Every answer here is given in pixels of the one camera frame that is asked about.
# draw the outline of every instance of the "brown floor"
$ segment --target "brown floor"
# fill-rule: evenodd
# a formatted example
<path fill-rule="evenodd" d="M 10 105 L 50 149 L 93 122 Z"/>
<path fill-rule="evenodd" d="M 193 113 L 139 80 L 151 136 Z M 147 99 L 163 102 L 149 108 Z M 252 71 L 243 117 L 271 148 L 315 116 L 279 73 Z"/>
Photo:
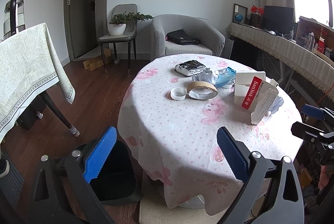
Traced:
<path fill-rule="evenodd" d="M 69 104 L 63 97 L 59 87 L 54 86 L 47 90 L 54 103 L 64 116 L 80 131 L 79 137 L 73 137 L 66 126 L 56 117 L 49 108 L 43 111 L 44 117 L 36 121 L 30 131 L 19 126 L 11 129 L 6 136 L 4 148 L 25 178 L 21 196 L 17 205 L 17 212 L 26 220 L 28 197 L 34 170 L 40 157 L 44 154 L 49 157 L 63 157 L 80 144 L 98 138 L 108 126 L 117 126 L 119 109 L 126 89 L 138 71 L 149 61 L 131 61 L 131 73 L 127 74 L 127 62 L 107 65 L 108 74 L 101 67 L 94 71 L 83 68 L 81 61 L 67 64 L 64 69 L 73 87 L 76 96 L 73 104 Z M 132 159 L 134 170 L 141 180 L 142 170 Z M 73 211 L 82 219 L 82 214 L 75 200 L 67 178 L 63 179 L 65 189 L 71 202 Z M 105 209 L 117 224 L 135 224 L 138 222 L 139 204 L 111 207 Z"/>

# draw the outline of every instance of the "globe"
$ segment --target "globe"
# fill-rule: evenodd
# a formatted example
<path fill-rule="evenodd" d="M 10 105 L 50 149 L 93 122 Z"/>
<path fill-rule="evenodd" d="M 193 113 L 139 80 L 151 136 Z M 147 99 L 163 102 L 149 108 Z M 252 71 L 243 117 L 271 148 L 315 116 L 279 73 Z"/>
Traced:
<path fill-rule="evenodd" d="M 237 22 L 241 22 L 243 20 L 243 16 L 238 13 L 236 16 L 235 16 L 235 19 L 237 20 Z"/>

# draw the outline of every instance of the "pink and white tablecloth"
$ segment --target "pink and white tablecloth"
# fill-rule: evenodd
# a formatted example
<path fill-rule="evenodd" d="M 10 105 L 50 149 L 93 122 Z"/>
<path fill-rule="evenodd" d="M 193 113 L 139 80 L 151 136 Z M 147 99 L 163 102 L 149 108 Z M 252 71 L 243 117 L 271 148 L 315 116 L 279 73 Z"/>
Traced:
<path fill-rule="evenodd" d="M 217 130 L 226 126 L 236 140 L 266 158 L 294 159 L 302 140 L 291 134 L 291 125 L 301 116 L 290 97 L 277 113 L 250 124 L 250 113 L 233 102 L 233 89 L 218 89 L 218 96 L 206 101 L 187 97 L 170 98 L 169 91 L 186 89 L 191 77 L 175 71 L 175 65 L 197 60 L 216 69 L 227 66 L 236 71 L 252 70 L 228 59 L 180 54 L 155 59 L 145 66 L 129 86 L 118 118 L 118 131 L 132 155 L 153 179 L 164 183 L 168 208 L 196 195 L 205 198 L 205 209 L 214 215 L 228 208 L 242 182 L 233 175 L 217 144 Z"/>

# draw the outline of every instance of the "silver screw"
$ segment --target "silver screw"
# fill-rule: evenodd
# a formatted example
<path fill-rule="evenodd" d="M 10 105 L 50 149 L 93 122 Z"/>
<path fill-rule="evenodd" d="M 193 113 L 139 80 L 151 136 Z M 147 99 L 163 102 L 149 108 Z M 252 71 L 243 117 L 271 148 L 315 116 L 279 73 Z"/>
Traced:
<path fill-rule="evenodd" d="M 75 150 L 75 151 L 72 152 L 73 157 L 79 157 L 80 155 L 81 155 L 81 151 L 79 151 L 79 150 Z"/>
<path fill-rule="evenodd" d="M 254 158 L 260 158 L 261 157 L 261 154 L 259 152 L 252 152 L 252 156 Z"/>
<path fill-rule="evenodd" d="M 43 161 L 43 162 L 47 161 L 48 159 L 49 159 L 49 157 L 47 155 L 43 155 L 41 157 L 41 161 Z"/>
<path fill-rule="evenodd" d="M 286 163 L 290 163 L 290 162 L 291 162 L 291 158 L 290 158 L 289 156 L 285 156 L 285 157 L 283 157 L 283 160 L 284 160 L 284 162 L 286 162 Z"/>

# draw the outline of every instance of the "gray door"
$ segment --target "gray door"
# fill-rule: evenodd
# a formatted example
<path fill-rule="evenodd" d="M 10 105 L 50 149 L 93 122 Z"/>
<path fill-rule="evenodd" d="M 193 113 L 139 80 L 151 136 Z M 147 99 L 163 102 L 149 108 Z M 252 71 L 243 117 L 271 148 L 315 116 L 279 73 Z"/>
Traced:
<path fill-rule="evenodd" d="M 70 0 L 69 3 L 72 49 L 78 58 L 97 45 L 95 0 Z"/>

